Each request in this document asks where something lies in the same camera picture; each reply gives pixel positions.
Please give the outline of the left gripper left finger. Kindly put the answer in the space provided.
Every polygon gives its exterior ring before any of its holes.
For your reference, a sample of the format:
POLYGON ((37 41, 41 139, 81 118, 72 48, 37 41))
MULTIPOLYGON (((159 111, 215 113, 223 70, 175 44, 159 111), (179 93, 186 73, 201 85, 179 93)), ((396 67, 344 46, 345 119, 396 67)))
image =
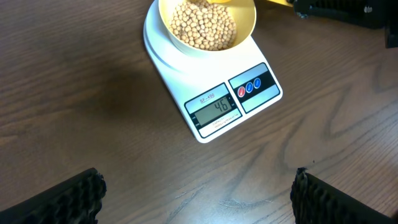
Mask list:
POLYGON ((1 223, 97 224, 106 182, 96 169, 85 170, 1 212, 1 223))

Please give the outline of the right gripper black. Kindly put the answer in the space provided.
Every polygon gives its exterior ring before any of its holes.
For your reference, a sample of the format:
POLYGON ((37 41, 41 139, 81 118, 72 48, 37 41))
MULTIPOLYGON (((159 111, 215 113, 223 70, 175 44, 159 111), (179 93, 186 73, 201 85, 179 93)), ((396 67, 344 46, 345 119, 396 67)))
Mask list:
POLYGON ((292 4, 299 16, 325 17, 370 29, 386 24, 386 48, 397 48, 397 0, 294 0, 292 4))

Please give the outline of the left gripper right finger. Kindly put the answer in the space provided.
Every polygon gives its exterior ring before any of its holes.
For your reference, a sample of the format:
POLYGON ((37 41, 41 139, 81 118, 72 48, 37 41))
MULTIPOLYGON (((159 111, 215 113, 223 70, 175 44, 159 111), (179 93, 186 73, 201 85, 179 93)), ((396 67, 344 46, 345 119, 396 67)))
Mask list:
POLYGON ((396 224, 388 217, 318 179, 301 167, 290 192, 296 224, 396 224))

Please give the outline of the yellow measuring scoop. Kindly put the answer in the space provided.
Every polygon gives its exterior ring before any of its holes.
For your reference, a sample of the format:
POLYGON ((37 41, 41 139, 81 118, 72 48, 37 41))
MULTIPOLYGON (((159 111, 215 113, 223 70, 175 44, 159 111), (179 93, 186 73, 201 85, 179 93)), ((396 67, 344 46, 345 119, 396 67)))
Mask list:
MULTIPOLYGON (((208 3, 224 4, 224 3, 230 2, 232 0, 206 0, 206 1, 208 3)), ((281 5, 284 5, 284 6, 289 6, 289 7, 293 6, 293 4, 289 3, 288 0, 268 0, 268 1, 274 2, 274 3, 277 3, 277 4, 281 4, 281 5)))

